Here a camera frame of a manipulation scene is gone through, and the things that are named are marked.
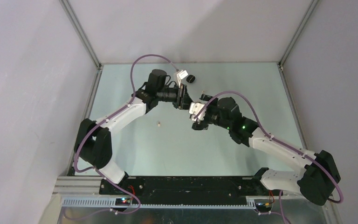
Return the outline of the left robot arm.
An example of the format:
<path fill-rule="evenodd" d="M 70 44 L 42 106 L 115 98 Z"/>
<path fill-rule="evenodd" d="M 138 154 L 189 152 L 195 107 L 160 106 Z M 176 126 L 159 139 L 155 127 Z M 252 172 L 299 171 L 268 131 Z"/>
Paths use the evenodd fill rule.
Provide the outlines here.
<path fill-rule="evenodd" d="M 112 137 L 135 119 L 147 114 L 159 102 L 172 103 L 174 108 L 188 110 L 191 98 L 182 79 L 188 76 L 186 70 L 175 72 L 177 84 L 169 87 L 166 83 L 167 73 L 154 69 L 148 81 L 135 91 L 129 102 L 111 115 L 97 120 L 84 119 L 76 138 L 74 168 L 80 173 L 77 163 L 81 158 L 92 165 L 99 174 L 111 181 L 111 189 L 117 194 L 124 194 L 129 188 L 125 179 L 127 173 L 121 169 L 113 158 Z"/>

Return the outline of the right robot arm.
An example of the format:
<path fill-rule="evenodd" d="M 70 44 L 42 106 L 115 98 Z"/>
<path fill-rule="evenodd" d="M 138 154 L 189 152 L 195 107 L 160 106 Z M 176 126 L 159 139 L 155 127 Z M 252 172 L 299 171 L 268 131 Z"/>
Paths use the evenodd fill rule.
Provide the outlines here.
<path fill-rule="evenodd" d="M 206 130 L 209 125 L 225 128 L 235 143 L 269 154 L 291 168 L 291 171 L 259 169 L 252 183 L 256 194 L 283 190 L 301 194 L 319 206 L 332 201 L 330 196 L 341 177 L 329 152 L 316 153 L 278 140 L 257 121 L 243 116 L 232 97 L 217 98 L 203 94 L 200 99 L 205 103 L 192 102 L 189 107 L 194 130 Z"/>

